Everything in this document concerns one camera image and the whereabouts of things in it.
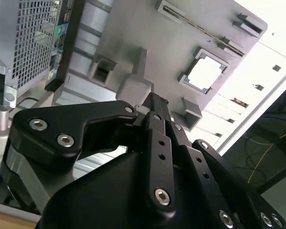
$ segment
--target wire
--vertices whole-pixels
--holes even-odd
[[[280,136],[280,139],[283,138],[283,137],[285,137],[285,136],[286,136],[286,134],[283,134],[282,136]],[[256,168],[257,168],[258,165],[261,163],[261,161],[264,159],[265,155],[266,155],[267,152],[271,149],[272,146],[273,146],[273,144],[263,153],[262,157],[259,159],[258,163],[256,164],[254,170],[252,171],[252,173],[251,173],[251,175],[250,175],[250,177],[249,177],[249,179],[248,179],[248,184],[250,183],[250,180],[251,180],[251,178],[252,178],[254,172],[256,171]]]
[[[256,144],[264,145],[264,146],[272,145],[272,143],[260,143],[260,142],[257,142],[257,141],[255,141],[255,140],[253,140],[252,137],[247,137],[247,136],[244,136],[244,137],[247,138],[247,140],[246,140],[245,143],[244,143],[244,151],[245,151],[246,156],[247,156],[246,165],[247,165],[249,168],[254,169],[255,163],[254,163],[254,161],[251,159],[250,153],[249,153],[248,150],[247,150],[247,144],[248,144],[248,142],[249,142],[249,141],[252,141],[252,142],[254,142],[254,143],[256,143]]]
[[[286,119],[284,118],[279,118],[279,117],[270,117],[270,116],[261,116],[261,118],[269,118],[269,119],[277,119],[277,120],[281,120],[281,121],[285,121],[286,122]]]
[[[247,137],[247,136],[244,136],[245,138],[249,139],[251,142],[254,142],[256,144],[259,144],[259,145],[266,145],[266,146],[269,146],[269,145],[272,145],[271,143],[261,143],[261,142],[257,142],[255,140],[252,139],[252,137]]]
[[[272,147],[272,149],[268,151],[268,154],[271,153],[271,152],[274,152],[277,148],[278,148],[278,147],[275,147],[275,148]],[[259,155],[259,154],[263,154],[263,153],[255,153],[255,154],[251,154],[250,156],[247,157],[247,159],[246,159],[246,164],[247,164],[248,167],[250,167],[250,166],[249,166],[249,160],[250,160],[250,158],[252,158],[252,157],[255,156],[255,155]]]
[[[236,168],[236,169],[246,169],[246,170],[254,170],[254,169],[252,169],[252,168],[246,168],[246,167],[232,167],[232,168]],[[262,176],[263,176],[263,178],[264,178],[264,183],[267,181],[267,176],[266,176],[266,174],[264,173],[264,172],[262,172],[261,170],[259,170],[259,169],[255,169],[255,171],[256,172],[259,172]]]

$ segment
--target ventilation grille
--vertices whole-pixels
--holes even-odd
[[[49,67],[61,0],[20,0],[12,78],[21,88]]]

